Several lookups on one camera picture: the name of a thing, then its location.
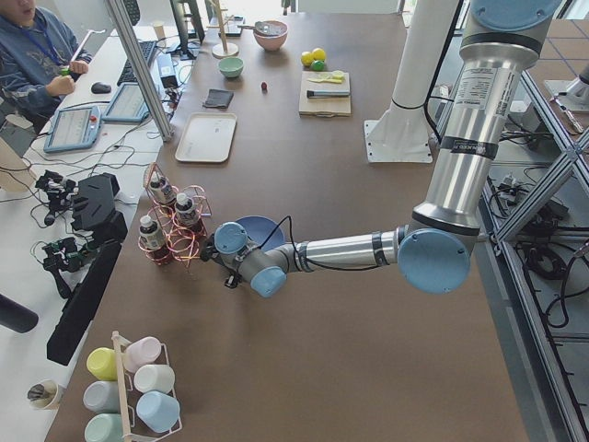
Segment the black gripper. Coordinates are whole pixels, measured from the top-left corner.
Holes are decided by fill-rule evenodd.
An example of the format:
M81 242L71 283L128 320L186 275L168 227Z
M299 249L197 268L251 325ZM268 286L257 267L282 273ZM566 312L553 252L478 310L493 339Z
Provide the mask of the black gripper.
M214 245L214 234L202 241L200 248L200 259L203 262L213 261L220 262L220 254Z

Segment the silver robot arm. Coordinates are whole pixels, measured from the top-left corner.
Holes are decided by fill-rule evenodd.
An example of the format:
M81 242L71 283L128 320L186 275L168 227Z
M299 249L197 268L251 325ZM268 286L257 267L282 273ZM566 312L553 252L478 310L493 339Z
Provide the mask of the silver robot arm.
M479 198L495 159L522 73L538 60L558 9L555 1L474 1L459 54L463 62L432 180L405 226L347 238L288 242L264 250L237 222L207 239L203 260L274 295L290 272L360 272L396 264L414 287L443 294L460 287L478 239ZM420 1L411 19L389 108L368 121L364 142L373 162L427 158L427 102L456 27L457 1Z

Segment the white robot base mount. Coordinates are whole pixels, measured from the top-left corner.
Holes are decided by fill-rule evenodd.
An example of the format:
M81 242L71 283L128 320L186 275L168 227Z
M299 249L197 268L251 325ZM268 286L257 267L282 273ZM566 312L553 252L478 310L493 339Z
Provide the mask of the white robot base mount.
M388 110L364 122L371 163L430 163L426 100L445 42L454 33L458 0L419 1L410 22Z

